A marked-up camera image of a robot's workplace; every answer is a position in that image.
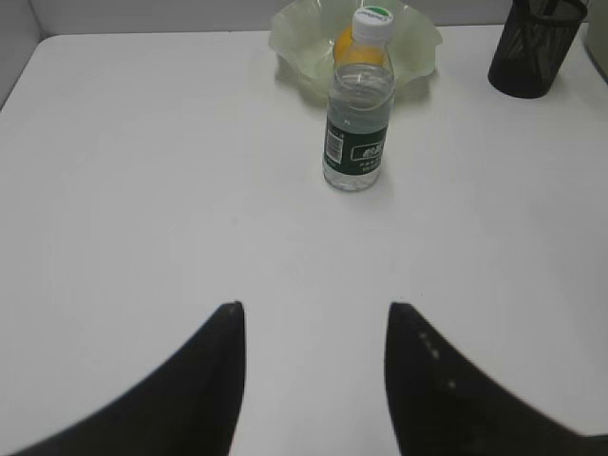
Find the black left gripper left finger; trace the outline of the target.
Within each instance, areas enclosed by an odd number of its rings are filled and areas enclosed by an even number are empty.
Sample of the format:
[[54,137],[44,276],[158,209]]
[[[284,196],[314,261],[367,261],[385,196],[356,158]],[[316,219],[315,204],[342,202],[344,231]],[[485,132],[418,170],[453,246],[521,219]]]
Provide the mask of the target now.
[[23,455],[227,455],[246,378],[243,305],[225,303],[162,365]]

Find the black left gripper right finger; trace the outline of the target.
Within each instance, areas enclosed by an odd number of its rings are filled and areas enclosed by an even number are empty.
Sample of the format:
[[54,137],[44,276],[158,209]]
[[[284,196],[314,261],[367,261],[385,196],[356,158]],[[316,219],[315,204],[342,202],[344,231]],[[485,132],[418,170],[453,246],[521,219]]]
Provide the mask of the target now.
[[604,455],[513,395],[452,347],[410,304],[387,325],[387,399],[403,455]]

